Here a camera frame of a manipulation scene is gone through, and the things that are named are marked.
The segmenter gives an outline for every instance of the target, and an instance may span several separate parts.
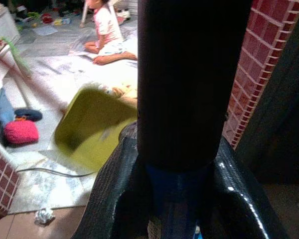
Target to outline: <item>crumpled paper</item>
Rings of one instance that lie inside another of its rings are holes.
[[[34,223],[47,224],[52,221],[55,216],[52,215],[53,211],[50,208],[43,208],[35,213]]]

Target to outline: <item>child's bare foot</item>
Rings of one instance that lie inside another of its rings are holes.
[[[136,55],[134,55],[133,53],[128,52],[128,51],[123,52],[122,55],[124,55],[124,58],[128,59],[128,60],[135,60],[135,61],[137,61],[137,59],[138,59]]]

